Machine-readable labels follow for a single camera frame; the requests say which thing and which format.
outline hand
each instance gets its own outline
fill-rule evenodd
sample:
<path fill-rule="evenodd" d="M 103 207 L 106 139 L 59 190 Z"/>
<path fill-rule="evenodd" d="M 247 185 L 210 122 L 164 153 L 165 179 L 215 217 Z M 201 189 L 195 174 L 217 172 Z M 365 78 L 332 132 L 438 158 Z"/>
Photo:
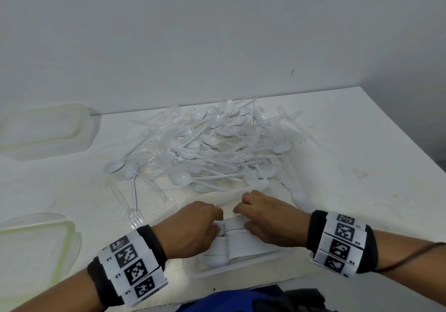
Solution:
<path fill-rule="evenodd" d="M 245 193 L 233 212 L 251 219 L 245 223 L 245 229 L 265 243 L 306 246 L 310 213 L 259 191 Z"/>
<path fill-rule="evenodd" d="M 223 220 L 223 210 L 212 204 L 187 204 L 161 223 L 152 227 L 167 259 L 189 258 L 207 251 L 220 231 L 213 224 Z"/>

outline wristband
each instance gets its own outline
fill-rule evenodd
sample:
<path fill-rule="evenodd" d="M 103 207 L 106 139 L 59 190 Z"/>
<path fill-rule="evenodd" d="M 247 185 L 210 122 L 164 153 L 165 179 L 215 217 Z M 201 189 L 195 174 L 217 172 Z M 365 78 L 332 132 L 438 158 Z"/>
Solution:
<path fill-rule="evenodd" d="M 373 230 L 349 216 L 314 211 L 306 247 L 313 252 L 314 263 L 345 277 L 373 271 L 378 265 Z"/>
<path fill-rule="evenodd" d="M 98 296 L 105 306 L 135 306 L 167 285 L 164 250 L 146 225 L 99 251 L 88 265 Z"/>

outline white wall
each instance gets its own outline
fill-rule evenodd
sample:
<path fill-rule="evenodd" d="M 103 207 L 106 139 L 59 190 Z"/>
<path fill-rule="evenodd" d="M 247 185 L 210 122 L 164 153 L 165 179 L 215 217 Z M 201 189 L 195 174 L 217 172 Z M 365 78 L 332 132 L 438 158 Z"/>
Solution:
<path fill-rule="evenodd" d="M 446 0 L 0 0 L 0 111 L 363 85 L 446 157 L 445 14 Z"/>

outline white table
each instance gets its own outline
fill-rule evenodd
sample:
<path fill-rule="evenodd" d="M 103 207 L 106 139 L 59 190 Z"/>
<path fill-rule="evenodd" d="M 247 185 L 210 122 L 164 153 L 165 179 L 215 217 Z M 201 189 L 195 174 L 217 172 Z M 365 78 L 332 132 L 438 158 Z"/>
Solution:
<path fill-rule="evenodd" d="M 319 208 L 363 218 L 374 228 L 436 241 L 444 238 L 446 174 L 361 88 L 256 101 L 271 116 L 280 104 L 290 112 L 303 110 L 299 123 L 321 144 L 317 147 L 307 142 L 297 148 L 298 181 Z M 130 229 L 102 175 L 102 165 L 120 157 L 129 145 L 101 147 L 136 136 L 141 128 L 128 119 L 141 119 L 156 111 L 97 117 L 98 135 L 84 152 L 27 163 L 1 158 L 0 220 L 35 212 L 64 214 L 82 233 L 82 249 L 70 273 L 85 267 L 100 248 Z M 140 187 L 139 204 L 150 223 L 165 211 L 162 203 L 144 199 L 144 187 Z M 214 289 L 258 286 L 315 271 L 320 269 L 309 264 L 306 250 L 202 280 L 190 279 L 181 261 L 174 260 L 165 272 L 170 284 L 134 310 L 190 301 Z"/>

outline plastic container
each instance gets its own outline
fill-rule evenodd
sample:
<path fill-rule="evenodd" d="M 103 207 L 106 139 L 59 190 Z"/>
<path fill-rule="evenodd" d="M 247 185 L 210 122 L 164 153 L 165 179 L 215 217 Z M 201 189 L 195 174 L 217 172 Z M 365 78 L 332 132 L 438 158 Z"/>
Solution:
<path fill-rule="evenodd" d="M 88 149 L 94 123 L 89 109 L 68 104 L 30 109 L 0 121 L 0 154 L 25 162 Z"/>
<path fill-rule="evenodd" d="M 0 224 L 0 312 L 62 280 L 82 244 L 75 225 L 56 213 L 34 213 Z"/>
<path fill-rule="evenodd" d="M 289 192 L 283 188 L 282 185 L 279 185 L 277 182 L 270 182 L 271 186 L 267 187 L 263 192 L 267 196 L 272 196 L 276 198 L 281 198 L 286 202 L 292 202 L 292 198 L 289 198 Z M 211 203 L 216 206 L 220 206 L 223 209 L 223 215 L 225 218 L 230 218 L 235 214 L 232 213 L 232 208 L 234 208 L 242 197 L 242 194 L 247 191 L 255 190 L 253 187 L 244 187 L 230 191 L 223 191 L 220 193 L 207 193 L 199 196 L 194 196 L 193 198 L 186 199 L 183 206 L 194 201 L 200 200 L 205 203 Z M 287 250 L 284 248 L 279 249 L 278 251 L 259 254 L 257 256 L 248 256 L 243 258 L 237 258 L 231 260 L 226 266 L 222 266 L 215 269 L 205 268 L 203 264 L 200 263 L 200 255 L 187 258 L 182 260 L 183 270 L 187 273 L 188 276 L 194 279 L 205 278 L 208 276 L 213 276 L 219 273 L 223 273 L 226 271 L 237 270 L 246 266 L 250 266 L 253 264 L 258 264 L 262 262 L 266 262 L 268 260 L 281 258 L 287 255 Z"/>

